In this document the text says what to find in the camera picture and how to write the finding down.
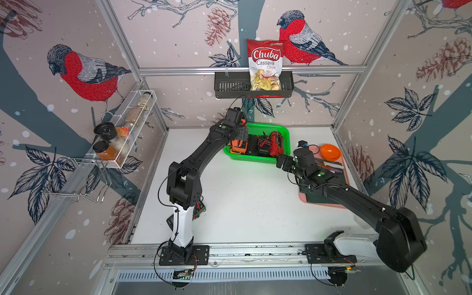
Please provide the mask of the green plastic basket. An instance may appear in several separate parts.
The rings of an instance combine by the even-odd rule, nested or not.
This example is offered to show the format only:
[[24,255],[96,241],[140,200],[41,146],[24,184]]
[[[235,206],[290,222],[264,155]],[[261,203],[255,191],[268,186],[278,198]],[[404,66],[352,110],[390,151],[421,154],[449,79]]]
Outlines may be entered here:
[[[254,123],[249,122],[247,124],[248,127],[248,135],[255,135],[255,136],[262,136],[262,135],[270,135],[272,132],[277,131],[280,132],[283,137],[283,152],[286,155],[291,154],[291,143],[290,143],[290,132],[289,130],[281,125],[274,125],[274,124],[262,124],[262,123]],[[245,162],[257,162],[257,163],[267,163],[275,165],[277,160],[274,157],[261,157],[261,156],[250,156],[244,154],[231,154],[230,146],[225,146],[223,148],[224,153],[229,156],[232,160],[235,161],[245,161]]]

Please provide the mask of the red multimeter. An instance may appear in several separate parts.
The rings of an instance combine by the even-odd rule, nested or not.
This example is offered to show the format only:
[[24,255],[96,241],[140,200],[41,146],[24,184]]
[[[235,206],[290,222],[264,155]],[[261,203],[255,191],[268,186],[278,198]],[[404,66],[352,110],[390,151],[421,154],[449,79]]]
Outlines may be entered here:
[[278,157],[284,153],[283,137],[280,132],[273,131],[270,136],[270,155]]

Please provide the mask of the black case with leads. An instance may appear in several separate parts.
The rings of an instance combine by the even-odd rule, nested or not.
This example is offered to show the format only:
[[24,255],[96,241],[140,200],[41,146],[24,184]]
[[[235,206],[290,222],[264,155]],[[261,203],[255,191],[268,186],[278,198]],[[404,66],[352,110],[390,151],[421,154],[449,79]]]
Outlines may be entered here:
[[258,139],[258,155],[261,157],[270,157],[272,144],[267,136],[260,136]]

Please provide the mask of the green multimeter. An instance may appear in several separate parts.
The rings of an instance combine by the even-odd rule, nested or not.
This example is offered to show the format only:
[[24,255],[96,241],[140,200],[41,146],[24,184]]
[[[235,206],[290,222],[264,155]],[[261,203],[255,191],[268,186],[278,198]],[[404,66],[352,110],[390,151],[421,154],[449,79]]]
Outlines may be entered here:
[[[198,219],[202,213],[206,212],[206,210],[207,210],[206,206],[204,205],[203,201],[200,200],[197,203],[197,205],[194,207],[192,219],[193,220]],[[166,219],[166,223],[167,223],[168,227],[172,230],[173,229],[173,215],[170,215]]]

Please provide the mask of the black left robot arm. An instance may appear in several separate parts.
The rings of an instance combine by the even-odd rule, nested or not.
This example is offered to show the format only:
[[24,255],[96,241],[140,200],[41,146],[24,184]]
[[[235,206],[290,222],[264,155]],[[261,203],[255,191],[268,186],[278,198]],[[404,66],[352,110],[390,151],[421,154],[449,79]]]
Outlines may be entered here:
[[210,128],[206,139],[189,157],[169,167],[166,192],[174,212],[173,234],[168,246],[170,253],[184,262],[192,256],[193,212],[202,196],[200,177],[223,147],[246,133],[246,118],[240,108],[228,109],[226,117]]

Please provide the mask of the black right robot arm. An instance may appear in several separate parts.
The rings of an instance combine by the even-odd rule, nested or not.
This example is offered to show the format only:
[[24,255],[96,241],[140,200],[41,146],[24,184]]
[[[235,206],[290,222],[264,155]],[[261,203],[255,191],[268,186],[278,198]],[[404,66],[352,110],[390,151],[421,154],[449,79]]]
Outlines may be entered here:
[[417,216],[407,208],[395,209],[342,184],[337,174],[318,165],[308,146],[294,156],[281,154],[277,168],[292,173],[296,184],[334,200],[365,221],[379,235],[374,242],[380,260],[396,272],[405,272],[426,252],[427,245]]

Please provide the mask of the orange bowl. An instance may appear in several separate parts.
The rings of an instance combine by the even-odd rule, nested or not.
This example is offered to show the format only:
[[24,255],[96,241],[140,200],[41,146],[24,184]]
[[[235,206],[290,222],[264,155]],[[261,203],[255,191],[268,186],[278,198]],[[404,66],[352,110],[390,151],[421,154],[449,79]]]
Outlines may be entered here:
[[341,150],[338,147],[330,144],[321,146],[320,153],[324,160],[330,162],[337,162],[342,157]]

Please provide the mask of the pink tray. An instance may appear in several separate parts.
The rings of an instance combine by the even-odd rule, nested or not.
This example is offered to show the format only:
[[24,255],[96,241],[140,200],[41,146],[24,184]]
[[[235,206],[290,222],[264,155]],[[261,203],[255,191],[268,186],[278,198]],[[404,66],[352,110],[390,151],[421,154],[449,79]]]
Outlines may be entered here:
[[[338,147],[336,147],[334,145],[326,144],[326,146],[328,146],[328,149],[332,149],[333,151],[336,150],[336,149],[338,150],[339,158],[337,160],[334,160],[332,158],[329,158],[328,160],[326,160],[323,157],[323,151],[324,151],[323,146],[321,148],[319,148],[318,146],[311,146],[309,149],[313,152],[314,157],[321,160],[321,162],[327,162],[327,163],[331,162],[331,164],[329,164],[330,167],[334,167],[336,165],[338,165],[338,166],[341,165],[342,170],[344,171],[343,172],[343,178],[344,178],[344,180],[346,181],[347,184],[350,184],[342,152],[340,151],[340,149]],[[325,198],[321,194],[308,194],[308,195],[306,195],[301,191],[301,189],[299,190],[299,199],[302,202],[306,203],[306,204],[316,204],[316,205],[322,205],[322,206],[327,206],[327,207],[345,209],[345,207],[343,205],[338,204],[334,200]]]

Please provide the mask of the knife on board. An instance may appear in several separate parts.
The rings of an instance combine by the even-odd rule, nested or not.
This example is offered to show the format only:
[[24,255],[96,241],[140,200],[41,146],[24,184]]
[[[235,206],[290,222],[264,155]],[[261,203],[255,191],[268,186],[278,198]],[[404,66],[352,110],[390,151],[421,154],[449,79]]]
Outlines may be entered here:
[[323,166],[333,173],[344,173],[345,167],[340,162],[323,161]]

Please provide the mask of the Chuba cassava chips bag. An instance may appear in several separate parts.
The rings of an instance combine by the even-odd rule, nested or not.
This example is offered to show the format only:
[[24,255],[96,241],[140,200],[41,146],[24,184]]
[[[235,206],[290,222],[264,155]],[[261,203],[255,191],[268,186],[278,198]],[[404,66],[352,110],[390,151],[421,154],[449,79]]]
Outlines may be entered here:
[[247,40],[248,68],[252,91],[281,90],[283,41]]

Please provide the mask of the black lid spice jar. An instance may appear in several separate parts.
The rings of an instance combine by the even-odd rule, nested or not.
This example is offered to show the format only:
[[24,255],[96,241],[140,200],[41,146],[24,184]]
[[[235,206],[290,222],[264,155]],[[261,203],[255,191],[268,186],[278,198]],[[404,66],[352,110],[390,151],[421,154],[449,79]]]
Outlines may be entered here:
[[104,141],[112,141],[118,136],[116,127],[111,122],[105,122],[105,123],[98,124],[93,129],[93,132],[94,132],[94,134],[98,135]]

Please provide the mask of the orange spice jar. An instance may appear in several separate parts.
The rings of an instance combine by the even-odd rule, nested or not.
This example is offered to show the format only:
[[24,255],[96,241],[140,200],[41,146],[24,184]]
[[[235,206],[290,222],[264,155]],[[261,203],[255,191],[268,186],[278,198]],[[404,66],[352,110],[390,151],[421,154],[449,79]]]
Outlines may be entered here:
[[119,151],[117,151],[107,141],[97,141],[92,146],[92,149],[96,155],[104,161],[114,161],[119,155]]

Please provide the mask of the black wall basket shelf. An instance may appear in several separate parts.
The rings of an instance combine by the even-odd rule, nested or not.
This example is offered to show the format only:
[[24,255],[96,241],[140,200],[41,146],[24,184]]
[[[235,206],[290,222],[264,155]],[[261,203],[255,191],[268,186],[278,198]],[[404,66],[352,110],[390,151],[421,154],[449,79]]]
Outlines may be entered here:
[[214,91],[216,98],[290,98],[295,90],[293,75],[291,71],[283,71],[279,81],[275,81],[269,87],[270,82],[251,81],[248,71],[246,72],[216,72]]

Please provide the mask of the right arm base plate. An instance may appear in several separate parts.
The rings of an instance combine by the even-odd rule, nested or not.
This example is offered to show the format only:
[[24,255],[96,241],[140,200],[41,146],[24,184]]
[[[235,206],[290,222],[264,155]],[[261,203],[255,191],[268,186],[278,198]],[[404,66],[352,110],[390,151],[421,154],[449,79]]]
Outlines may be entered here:
[[335,246],[328,244],[305,244],[304,255],[309,264],[351,264],[357,263],[354,255],[343,255]]

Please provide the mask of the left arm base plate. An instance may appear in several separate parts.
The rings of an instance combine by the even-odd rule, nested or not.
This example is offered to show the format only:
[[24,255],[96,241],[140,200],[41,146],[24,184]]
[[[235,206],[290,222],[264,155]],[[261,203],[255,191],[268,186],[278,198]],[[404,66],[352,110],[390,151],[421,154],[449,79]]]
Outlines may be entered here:
[[179,258],[177,254],[163,247],[157,254],[160,266],[206,266],[208,264],[210,247],[208,245],[194,246],[187,261]]

